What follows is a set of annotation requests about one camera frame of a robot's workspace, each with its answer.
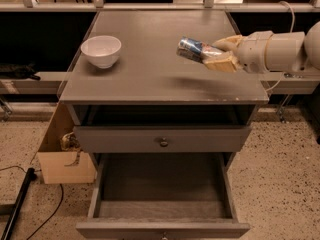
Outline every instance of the drawer knob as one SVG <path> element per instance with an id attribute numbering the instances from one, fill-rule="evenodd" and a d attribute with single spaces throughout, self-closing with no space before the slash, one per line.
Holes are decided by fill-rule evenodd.
<path id="1" fill-rule="evenodd" d="M 165 147 L 168 147 L 168 145 L 169 145 L 169 143 L 168 143 L 167 139 L 166 138 L 161 138 L 160 146 L 165 148 Z"/>

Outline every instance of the white bowl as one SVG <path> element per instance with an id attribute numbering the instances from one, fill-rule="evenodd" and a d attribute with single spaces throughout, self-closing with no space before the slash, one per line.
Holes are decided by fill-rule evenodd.
<path id="1" fill-rule="evenodd" d="M 113 36 L 95 36 L 81 45 L 86 59 L 98 68 L 110 68 L 120 57 L 121 42 Z"/>

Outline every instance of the terrazzo floor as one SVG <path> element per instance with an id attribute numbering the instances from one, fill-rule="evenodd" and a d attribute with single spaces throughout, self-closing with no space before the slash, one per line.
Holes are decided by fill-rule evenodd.
<path id="1" fill-rule="evenodd" d="M 286 110 L 286 124 L 273 108 L 261 111 L 228 172 L 239 221 L 251 225 L 240 240 L 320 239 L 320 145 L 313 121 L 297 107 Z M 0 169 L 19 165 L 38 170 L 37 157 L 30 161 L 47 126 L 48 121 L 0 123 Z M 14 202 L 24 175 L 17 168 L 0 171 L 1 204 Z M 12 239 L 27 239 L 60 201 L 60 186 L 40 179 L 30 185 Z M 31 239 L 84 239 L 75 225 L 86 220 L 93 185 L 63 187 L 61 207 Z M 0 233 L 7 218 L 0 216 Z"/>

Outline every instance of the open drawer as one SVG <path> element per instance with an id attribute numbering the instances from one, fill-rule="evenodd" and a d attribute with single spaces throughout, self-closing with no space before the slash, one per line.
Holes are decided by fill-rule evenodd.
<path id="1" fill-rule="evenodd" d="M 86 238 L 239 238 L 222 153 L 103 154 Z"/>
<path id="2" fill-rule="evenodd" d="M 237 152 L 250 131 L 249 126 L 74 128 L 83 150 L 89 153 Z"/>

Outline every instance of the cable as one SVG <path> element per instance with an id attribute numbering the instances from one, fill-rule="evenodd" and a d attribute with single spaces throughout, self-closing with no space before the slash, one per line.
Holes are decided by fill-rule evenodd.
<path id="1" fill-rule="evenodd" d="M 291 11 L 291 15 L 292 15 L 292 21 L 291 21 L 291 27 L 290 27 L 290 33 L 291 33 L 291 32 L 293 31 L 293 26 L 294 26 L 294 24 L 295 24 L 295 22 L 296 22 L 296 16 L 294 15 L 293 8 L 292 8 L 291 5 L 290 5 L 288 2 L 286 2 L 286 1 L 280 1 L 279 3 L 282 4 L 282 5 L 284 5 L 284 6 L 286 6 L 286 7 L 288 7 L 289 10 Z"/>
<path id="2" fill-rule="evenodd" d="M 0 171 L 4 171 L 4 170 L 8 170 L 8 169 L 11 169 L 11 168 L 18 168 L 20 170 L 22 170 L 24 173 L 27 173 L 21 166 L 19 165 L 13 165 L 13 166 L 9 166 L 9 167 L 6 167 L 6 168 L 2 168 L 0 169 Z"/>
<path id="3" fill-rule="evenodd" d="M 36 158 L 37 153 L 35 153 L 30 161 L 30 164 L 32 164 L 33 160 Z"/>
<path id="4" fill-rule="evenodd" d="M 282 74 L 280 75 L 279 80 L 278 80 L 273 86 L 271 86 L 270 88 L 266 89 L 266 92 L 269 92 L 269 91 L 271 91 L 272 89 L 274 89 L 274 88 L 281 82 L 283 76 L 284 76 L 284 73 L 282 73 Z"/>
<path id="5" fill-rule="evenodd" d="M 62 201 L 63 201 L 63 198 L 64 198 L 64 190 L 63 190 L 62 184 L 60 184 L 60 188 L 61 188 L 61 199 L 60 199 L 60 202 L 59 202 L 57 208 L 50 215 L 50 217 L 48 219 L 46 219 L 26 240 L 29 240 L 31 237 L 33 237 L 56 214 L 56 212 L 60 208 Z"/>

